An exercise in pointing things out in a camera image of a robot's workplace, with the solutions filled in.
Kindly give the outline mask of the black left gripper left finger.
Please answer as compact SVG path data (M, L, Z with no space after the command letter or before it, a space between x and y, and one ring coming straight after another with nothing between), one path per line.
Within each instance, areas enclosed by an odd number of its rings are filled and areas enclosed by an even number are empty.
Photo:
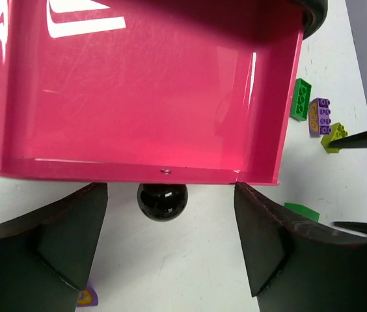
M75 311L108 202L105 183L0 224L0 311Z

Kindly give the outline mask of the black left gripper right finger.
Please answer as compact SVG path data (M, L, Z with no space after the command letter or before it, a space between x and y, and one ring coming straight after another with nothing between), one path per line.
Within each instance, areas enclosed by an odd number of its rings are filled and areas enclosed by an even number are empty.
M325 226L246 183L234 209L260 311L367 311L367 235Z

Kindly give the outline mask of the pink drawer with black knob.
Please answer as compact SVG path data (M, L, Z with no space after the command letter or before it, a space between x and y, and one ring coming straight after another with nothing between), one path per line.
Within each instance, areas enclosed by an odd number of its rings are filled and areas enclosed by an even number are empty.
M292 1L0 1L0 176L276 185Z

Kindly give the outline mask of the lime green lego brick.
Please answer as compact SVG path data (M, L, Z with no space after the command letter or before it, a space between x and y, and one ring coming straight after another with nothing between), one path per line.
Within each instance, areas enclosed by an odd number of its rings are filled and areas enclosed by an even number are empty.
M341 138L345 138L348 136L348 132L346 131L345 127L340 123L334 123L330 126L331 132L328 135L323 135L321 139L321 145L323 146L324 150L328 154L332 153L339 153L340 149L338 148L330 148L329 144L333 140L338 140Z

